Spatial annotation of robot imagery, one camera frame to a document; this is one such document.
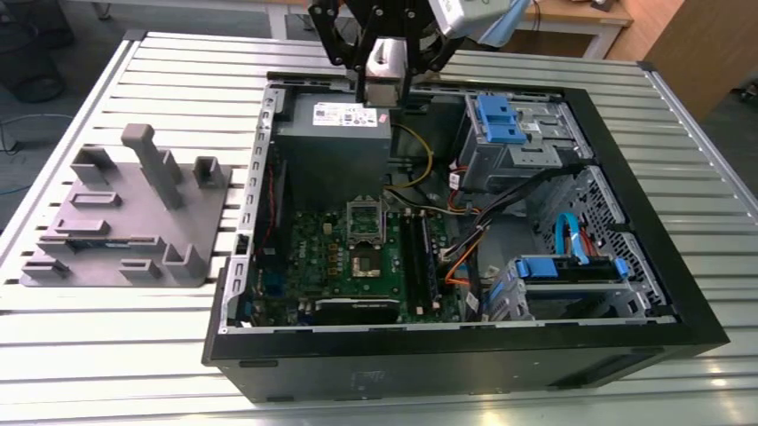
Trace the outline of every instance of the wooden desk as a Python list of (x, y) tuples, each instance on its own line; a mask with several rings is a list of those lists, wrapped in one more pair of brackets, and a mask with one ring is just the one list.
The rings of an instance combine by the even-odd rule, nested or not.
[[(308, 0), (75, 0), (92, 4), (143, 4), (151, 6), (172, 6), (225, 11), (264, 12), (268, 15), (271, 38), (287, 40), (288, 14), (307, 14)], [(606, 56), (618, 33), (632, 22), (620, 4), (615, 4), (610, 12), (594, 9), (588, 3), (574, 3), (570, 0), (540, 0), (540, 31), (551, 33), (583, 34), (592, 37), (584, 52), (586, 59), (602, 59)], [(350, 17), (346, 7), (340, 16)], [(527, 10), (518, 29), (530, 30), (536, 19), (534, 6)]]
[[(570, 0), (539, 0), (543, 22), (574, 22), (580, 24), (620, 25), (628, 27), (634, 19), (619, 2), (608, 12), (598, 11), (588, 2)], [(534, 5), (526, 11), (526, 20), (534, 20), (536, 8)]]
[[(590, 42), (586, 45), (584, 53), (582, 54), (582, 49), (587, 43), (586, 37), (583, 40), (567, 40), (566, 43), (579, 43), (578, 54), (582, 55), (584, 59), (603, 59), (606, 57), (607, 51), (610, 50), (614, 41), (616, 40), (618, 34), (624, 27), (631, 25), (634, 21), (631, 15), (626, 12), (623, 6), (619, 3), (614, 4), (610, 12), (598, 11), (588, 3), (571, 2), (570, 0), (540, 0), (540, 32), (542, 33), (562, 33), (570, 35), (587, 35), (591, 36)], [(534, 26), (534, 21), (538, 19), (536, 8), (534, 5), (530, 6), (520, 22), (518, 29), (530, 31)], [(528, 40), (524, 43), (534, 43), (532, 39), (527, 37)], [(544, 37), (544, 42), (555, 43), (555, 37)], [(514, 42), (519, 43), (519, 34), (514, 36)], [(551, 54), (563, 55), (558, 51), (539, 52), (531, 50), (516, 49), (518, 52), (523, 53), (538, 53), (538, 54)]]

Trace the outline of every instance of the blue cable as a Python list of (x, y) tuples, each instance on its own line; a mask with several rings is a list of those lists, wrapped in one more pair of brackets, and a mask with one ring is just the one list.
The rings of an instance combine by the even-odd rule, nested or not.
[(25, 190), (27, 190), (28, 188), (31, 188), (31, 187), (32, 187), (32, 185), (27, 185), (27, 186), (23, 186), (23, 187), (20, 187), (20, 188), (16, 188), (16, 189), (9, 189), (8, 191), (3, 191), (3, 192), (0, 193), (0, 195), (8, 195), (8, 194), (11, 194), (11, 193), (20, 193), (21, 191), (25, 191)]
[(584, 254), (584, 248), (582, 247), (582, 237), (579, 232), (582, 228), (579, 227), (579, 219), (574, 213), (564, 211), (558, 215), (558, 220), (555, 220), (555, 254), (563, 255), (566, 252), (566, 247), (563, 246), (563, 228), (568, 224), (568, 230), (571, 231), (571, 250), (574, 256), (579, 258), (579, 264), (588, 264), (590, 258)]

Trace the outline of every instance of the slotted aluminum surface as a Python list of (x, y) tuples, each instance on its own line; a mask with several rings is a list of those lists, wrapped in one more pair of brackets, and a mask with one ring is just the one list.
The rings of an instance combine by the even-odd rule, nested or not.
[[(228, 253), (269, 70), (342, 74), (316, 43), (151, 33), (123, 42), (0, 237), (0, 422), (155, 424), (738, 424), (758, 419), (755, 201), (655, 74), (635, 64), (460, 52), (443, 78), (586, 89), (731, 343), (598, 390), (253, 406), (200, 364), (213, 284), (199, 289), (24, 288), (81, 145), (117, 161), (147, 122), (177, 162), (235, 166), (215, 252)], [(223, 263), (217, 256), (209, 279)]]

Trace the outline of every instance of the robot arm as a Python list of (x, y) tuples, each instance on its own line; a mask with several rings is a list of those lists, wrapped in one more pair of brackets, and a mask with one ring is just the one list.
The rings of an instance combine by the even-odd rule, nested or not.
[[(352, 42), (342, 38), (335, 27), (342, 4), (362, 28)], [(466, 36), (510, 8), (511, 0), (312, 0), (308, 14), (331, 63), (355, 72), (356, 101), (368, 106), (398, 107), (406, 102), (415, 77), (439, 71)], [(402, 66), (390, 64), (390, 68), (402, 69), (395, 78), (372, 75), (367, 70), (374, 47), (383, 40), (379, 57), (404, 62)], [(404, 55), (396, 54), (399, 47)], [(367, 81), (375, 83), (374, 87), (367, 87)]]

